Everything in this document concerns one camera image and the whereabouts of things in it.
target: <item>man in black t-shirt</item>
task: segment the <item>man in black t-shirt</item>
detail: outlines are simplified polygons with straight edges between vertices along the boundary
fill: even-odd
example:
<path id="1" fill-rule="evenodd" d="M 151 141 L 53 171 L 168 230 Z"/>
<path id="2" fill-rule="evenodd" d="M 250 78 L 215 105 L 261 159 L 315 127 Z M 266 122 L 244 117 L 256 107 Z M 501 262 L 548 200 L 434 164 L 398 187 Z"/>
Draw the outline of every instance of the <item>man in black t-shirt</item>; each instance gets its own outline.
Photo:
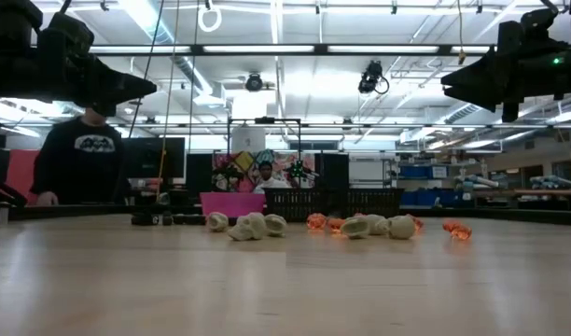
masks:
<path id="1" fill-rule="evenodd" d="M 120 134 L 90 108 L 55 125 L 35 160 L 37 205 L 121 203 L 128 184 L 119 179 L 123 155 Z"/>

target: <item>colorful poster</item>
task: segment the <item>colorful poster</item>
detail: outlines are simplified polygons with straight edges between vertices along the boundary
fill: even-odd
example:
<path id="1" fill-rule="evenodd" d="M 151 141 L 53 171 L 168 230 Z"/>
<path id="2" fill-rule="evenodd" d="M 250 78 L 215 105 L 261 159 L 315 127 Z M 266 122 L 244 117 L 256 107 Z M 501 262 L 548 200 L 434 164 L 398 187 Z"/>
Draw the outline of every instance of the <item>colorful poster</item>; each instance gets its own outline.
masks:
<path id="1" fill-rule="evenodd" d="M 272 164 L 272 177 L 289 184 L 289 170 L 298 159 L 298 153 L 279 153 L 266 149 L 257 153 L 215 154 L 213 157 L 213 186 L 215 191 L 252 192 L 260 180 L 258 165 L 264 161 Z M 302 153 L 304 176 L 301 188 L 314 187 L 317 177 L 314 171 L 314 154 Z"/>

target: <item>black crate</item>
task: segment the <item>black crate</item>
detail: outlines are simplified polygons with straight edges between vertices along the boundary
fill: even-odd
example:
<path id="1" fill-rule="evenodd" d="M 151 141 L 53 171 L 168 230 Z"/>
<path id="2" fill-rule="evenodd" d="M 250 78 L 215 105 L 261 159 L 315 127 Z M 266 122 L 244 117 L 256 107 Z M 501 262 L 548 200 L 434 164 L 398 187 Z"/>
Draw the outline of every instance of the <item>black crate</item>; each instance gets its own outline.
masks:
<path id="1" fill-rule="evenodd" d="M 396 216 L 404 189 L 265 189 L 267 213 L 303 222 L 313 213 Z"/>

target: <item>graphic print on shirt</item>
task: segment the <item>graphic print on shirt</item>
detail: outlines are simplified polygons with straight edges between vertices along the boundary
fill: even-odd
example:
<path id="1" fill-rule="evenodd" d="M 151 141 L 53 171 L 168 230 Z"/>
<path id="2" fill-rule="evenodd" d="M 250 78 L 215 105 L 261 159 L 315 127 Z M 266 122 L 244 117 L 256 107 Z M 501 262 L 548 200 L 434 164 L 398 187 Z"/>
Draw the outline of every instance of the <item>graphic print on shirt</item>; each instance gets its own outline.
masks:
<path id="1" fill-rule="evenodd" d="M 89 134 L 78 137 L 74 142 L 74 149 L 88 153 L 113 153 L 116 151 L 116 145 L 110 137 Z"/>

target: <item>ceiling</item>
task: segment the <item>ceiling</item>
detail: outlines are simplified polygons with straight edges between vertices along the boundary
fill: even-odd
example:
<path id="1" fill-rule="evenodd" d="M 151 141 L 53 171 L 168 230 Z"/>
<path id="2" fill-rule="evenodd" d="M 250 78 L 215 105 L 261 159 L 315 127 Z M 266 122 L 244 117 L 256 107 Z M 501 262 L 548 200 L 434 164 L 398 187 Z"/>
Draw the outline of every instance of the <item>ceiling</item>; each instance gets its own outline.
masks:
<path id="1" fill-rule="evenodd" d="M 150 45 L 151 39 L 137 23 L 134 13 L 125 10 L 128 0 L 106 1 L 109 11 L 99 8 L 100 1 L 74 0 L 70 15 L 84 21 L 95 33 L 95 45 Z M 147 0 L 131 0 L 142 3 Z M 178 1 L 164 1 L 162 18 L 175 40 L 180 44 L 453 44 L 462 40 L 466 44 L 493 44 L 496 42 L 500 21 L 519 21 L 524 12 L 541 8 L 539 1 L 530 0 L 482 0 L 483 11 L 477 14 L 478 1 L 461 1 L 462 22 L 453 0 L 398 0 L 397 14 L 391 15 L 392 1 L 378 0 L 283 0 L 283 10 L 272 13 L 272 1 L 276 0 L 224 0 L 213 1 L 221 11 L 222 20 L 216 30 L 206 33 L 197 23 L 197 6 L 204 10 L 204 1 L 180 1 L 182 9 L 176 10 Z M 60 7 L 59 0 L 34 0 L 45 13 L 44 26 L 49 24 L 52 12 Z M 563 1 L 552 1 L 560 9 Z M 160 7 L 161 1 L 151 0 L 152 6 Z M 321 14 L 315 7 L 320 5 Z M 176 15 L 179 15 L 175 30 Z M 213 14 L 205 14 L 204 22 L 213 24 Z M 550 37 L 571 43 L 570 17 L 560 14 L 550 28 Z M 468 57 L 464 65 L 477 61 Z M 102 57 L 111 68 L 142 76 L 146 70 L 147 57 Z M 379 60 L 390 79 L 391 89 L 384 95 L 360 95 L 357 91 L 360 74 L 369 61 Z M 274 56 L 200 56 L 192 59 L 202 77 L 209 82 L 221 83 L 226 88 L 228 101 L 246 94 L 243 78 L 250 73 L 259 73 L 264 81 L 278 81 Z M 363 123 L 435 123 L 445 116 L 466 106 L 446 97 L 439 78 L 457 70 L 456 57 L 401 57 L 382 56 L 280 56 L 283 67 L 280 90 L 284 105 L 283 116 L 300 118 L 309 122 L 341 122 L 353 118 Z M 172 68 L 174 82 L 170 83 Z M 192 103 L 190 82 L 168 57 L 152 57 L 148 76 L 159 85 L 157 93 L 147 96 L 140 108 L 140 118 L 156 116 L 164 121 L 169 106 L 170 122 L 225 122 L 228 108 Z M 168 103 L 168 91 L 171 99 Z M 268 114 L 277 117 L 274 86 L 262 93 L 268 103 Z M 523 105 L 534 105 L 533 111 L 522 118 L 541 118 L 540 108 L 552 105 L 550 97 L 530 99 Z M 131 121 L 133 114 L 126 113 L 129 105 L 118 107 L 118 122 Z M 546 110 L 544 118 L 554 116 Z M 493 114 L 477 110 L 457 120 L 459 124 L 490 124 L 500 120 L 498 111 Z M 440 132 L 418 133 L 422 129 L 406 129 L 408 141 L 427 140 L 436 142 L 445 138 L 465 137 L 470 139 L 479 130 L 457 131 L 453 134 Z M 357 130 L 362 135 L 368 130 Z M 140 132 L 157 133 L 158 130 Z M 193 133 L 215 135 L 225 129 L 193 129 Z M 321 130 L 305 130 L 306 133 L 321 133 Z M 379 134 L 402 134 L 404 129 L 376 129 L 365 137 Z M 185 133 L 185 129 L 170 129 L 169 133 Z M 506 133 L 499 133 L 503 138 Z"/>

